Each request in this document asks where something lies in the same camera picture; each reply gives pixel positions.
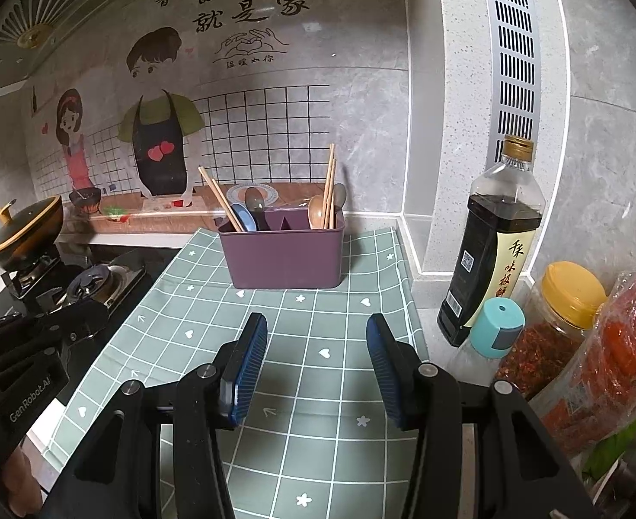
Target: green checkered tablecloth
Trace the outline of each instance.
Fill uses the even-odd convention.
[[[394,229],[345,237],[342,261],[329,291],[239,291],[218,235],[198,230],[94,362],[46,458],[60,470],[124,381],[178,381],[262,312],[270,334],[249,415],[219,432],[237,519],[398,518],[416,438],[386,418],[365,323],[382,312],[422,359],[424,336]],[[165,518],[176,517],[171,441],[165,426]]]

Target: yellow label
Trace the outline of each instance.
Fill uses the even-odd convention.
[[[466,327],[471,327],[476,322],[476,318],[481,312],[484,302],[493,297],[509,298],[512,290],[520,277],[520,271],[527,260],[530,251],[531,240],[534,239],[536,230],[527,232],[516,232],[515,234],[497,233],[498,251],[495,254],[495,267],[493,275],[486,289],[486,294],[476,308],[476,312],[469,318]]]

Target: salt shaker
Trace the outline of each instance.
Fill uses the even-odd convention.
[[[448,372],[463,383],[489,386],[500,359],[524,328],[524,314],[514,300],[489,298],[476,322],[448,364]]]

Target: vent slot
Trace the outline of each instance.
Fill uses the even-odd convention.
[[[18,44],[38,25],[53,27],[77,0],[17,0],[0,25],[0,45]]]
[[[537,140],[541,95],[533,0],[486,0],[493,55],[491,134],[486,165],[500,159],[505,135]]]

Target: cartoon woman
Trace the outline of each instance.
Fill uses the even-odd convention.
[[[201,158],[203,121],[191,100],[163,89],[175,76],[173,62],[180,47],[173,27],[147,33],[133,45],[125,63],[141,87],[141,98],[123,117],[118,139],[132,144],[146,198],[180,195],[174,206],[187,207]]]
[[[83,121],[83,100],[78,90],[71,88],[58,100],[56,107],[56,138],[63,148],[63,157],[68,166],[73,191],[70,201],[82,212],[92,213],[99,210],[101,191],[89,178],[87,159],[85,158],[85,139],[80,131]]]

